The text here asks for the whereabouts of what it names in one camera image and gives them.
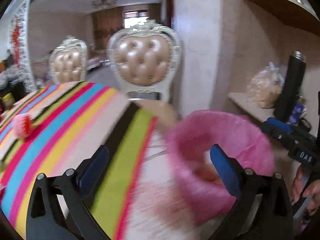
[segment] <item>pink pom-pom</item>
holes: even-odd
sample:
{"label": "pink pom-pom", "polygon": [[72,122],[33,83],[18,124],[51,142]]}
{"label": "pink pom-pom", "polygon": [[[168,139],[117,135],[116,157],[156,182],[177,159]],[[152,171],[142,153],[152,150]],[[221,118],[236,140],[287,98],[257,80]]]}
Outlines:
{"label": "pink pom-pom", "polygon": [[13,118],[13,130],[18,138],[27,138],[31,133],[32,119],[30,114],[17,114]]}

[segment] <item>curtain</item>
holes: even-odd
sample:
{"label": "curtain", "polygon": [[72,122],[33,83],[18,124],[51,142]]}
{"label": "curtain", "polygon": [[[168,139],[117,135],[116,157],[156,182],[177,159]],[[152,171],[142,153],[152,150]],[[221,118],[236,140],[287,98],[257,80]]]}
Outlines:
{"label": "curtain", "polygon": [[115,7],[92,15],[96,49],[105,49],[111,36],[123,29],[123,7]]}
{"label": "curtain", "polygon": [[161,4],[160,3],[150,3],[148,11],[149,11],[150,20],[156,20],[156,23],[161,22]]}

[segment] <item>thermos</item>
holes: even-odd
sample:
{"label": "thermos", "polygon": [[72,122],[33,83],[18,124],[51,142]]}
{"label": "thermos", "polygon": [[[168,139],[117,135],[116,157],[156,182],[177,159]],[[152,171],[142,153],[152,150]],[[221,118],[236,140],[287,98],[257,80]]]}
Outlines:
{"label": "thermos", "polygon": [[299,51],[293,51],[288,63],[284,86],[276,101],[273,115],[281,122],[288,122],[294,109],[306,71],[306,57]]}

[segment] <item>yellow jar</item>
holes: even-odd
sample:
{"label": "yellow jar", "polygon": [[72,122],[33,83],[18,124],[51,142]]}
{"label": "yellow jar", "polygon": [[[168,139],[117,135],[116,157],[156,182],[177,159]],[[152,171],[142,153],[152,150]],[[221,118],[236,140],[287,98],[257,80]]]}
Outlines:
{"label": "yellow jar", "polygon": [[2,98],[2,102],[4,103],[4,107],[6,110],[10,110],[13,107],[13,104],[15,103],[14,98],[11,93],[6,94]]}

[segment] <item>packaged food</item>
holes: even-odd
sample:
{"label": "packaged food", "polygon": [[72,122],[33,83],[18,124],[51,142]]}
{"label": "packaged food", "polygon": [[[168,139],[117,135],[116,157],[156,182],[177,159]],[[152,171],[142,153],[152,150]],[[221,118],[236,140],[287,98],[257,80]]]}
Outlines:
{"label": "packaged food", "polygon": [[261,108],[272,108],[281,93],[284,78],[272,62],[255,75],[248,85],[248,94]]}

